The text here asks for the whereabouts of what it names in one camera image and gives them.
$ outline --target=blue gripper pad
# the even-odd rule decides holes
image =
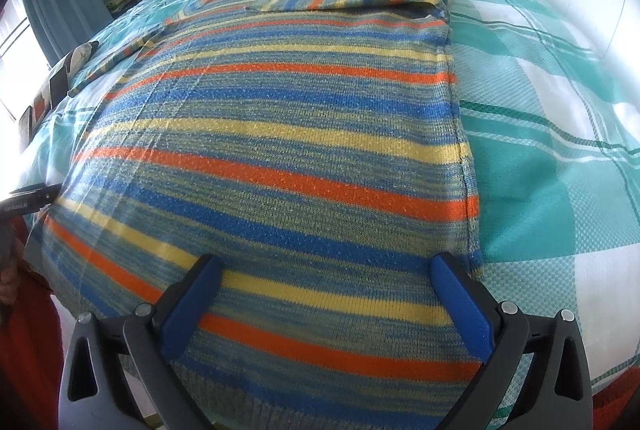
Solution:
[[[200,318],[216,297],[221,281],[222,264],[217,258],[212,258],[162,324],[160,355],[165,360],[175,360],[183,354]]]
[[[451,316],[469,354],[486,363],[494,352],[494,328],[439,255],[431,259],[431,284]]]

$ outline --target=screw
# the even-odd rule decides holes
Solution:
[[[91,315],[90,312],[82,313],[78,317],[78,323],[87,324],[87,323],[89,323],[91,321],[91,318],[92,318],[92,315]]]
[[[575,315],[569,309],[562,309],[560,316],[565,322],[573,322],[575,320]]]
[[[136,316],[147,316],[152,310],[153,310],[153,306],[151,304],[140,304],[138,307],[136,307]]]
[[[500,304],[500,308],[506,315],[514,315],[518,312],[518,306],[509,300],[507,300],[506,302],[502,302]]]

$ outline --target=knit fabric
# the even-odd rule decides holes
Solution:
[[[478,369],[427,273],[443,250],[481,272],[450,1],[200,0],[169,20],[44,219],[62,303],[130,312],[216,254],[222,286],[175,363],[207,413],[434,428]]]

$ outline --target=person's hand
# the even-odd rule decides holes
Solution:
[[[0,271],[0,302],[6,305],[13,305],[18,297],[18,287],[20,286],[20,276],[18,275],[18,262],[24,254],[24,246],[14,238],[11,248],[12,262]]]

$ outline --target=teal plaid blanket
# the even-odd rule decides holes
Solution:
[[[24,182],[68,173],[72,144],[104,93],[96,78],[131,63],[126,55],[146,35],[195,1],[145,0],[97,35],[100,50],[76,76],[77,96],[23,156]],[[640,104],[543,0],[455,0],[449,10],[485,283],[527,312],[572,309],[598,389],[638,360]]]

